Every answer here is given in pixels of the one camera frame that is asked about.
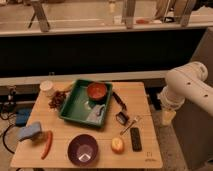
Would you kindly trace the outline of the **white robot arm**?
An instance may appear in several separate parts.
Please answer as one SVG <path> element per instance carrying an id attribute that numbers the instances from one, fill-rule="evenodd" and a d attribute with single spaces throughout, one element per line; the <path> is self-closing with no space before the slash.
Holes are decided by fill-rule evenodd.
<path id="1" fill-rule="evenodd" d="M 207 67 L 198 61 L 173 68 L 166 73 L 166 86 L 158 95 L 162 107 L 164 126 L 171 124 L 176 111 L 188 99 L 213 116 L 213 87 L 205 83 Z"/>

